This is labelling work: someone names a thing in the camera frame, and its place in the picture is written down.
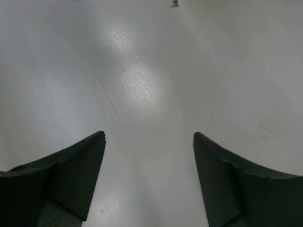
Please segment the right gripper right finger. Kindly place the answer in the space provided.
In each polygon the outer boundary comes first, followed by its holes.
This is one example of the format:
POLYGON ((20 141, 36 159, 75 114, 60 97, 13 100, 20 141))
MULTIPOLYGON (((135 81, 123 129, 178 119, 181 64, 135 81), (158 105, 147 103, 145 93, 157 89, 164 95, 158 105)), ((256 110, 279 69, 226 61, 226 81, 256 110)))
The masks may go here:
POLYGON ((255 164, 200 132, 193 145, 209 226, 302 226, 301 176, 255 164))

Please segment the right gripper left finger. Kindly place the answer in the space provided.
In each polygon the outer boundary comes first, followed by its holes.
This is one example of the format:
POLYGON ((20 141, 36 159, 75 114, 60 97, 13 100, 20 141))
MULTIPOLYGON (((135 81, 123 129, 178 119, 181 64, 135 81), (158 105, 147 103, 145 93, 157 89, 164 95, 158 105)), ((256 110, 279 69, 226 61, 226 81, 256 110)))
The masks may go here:
POLYGON ((87 220, 106 145, 103 131, 44 158, 0 173, 0 225, 36 227, 60 212, 87 220))

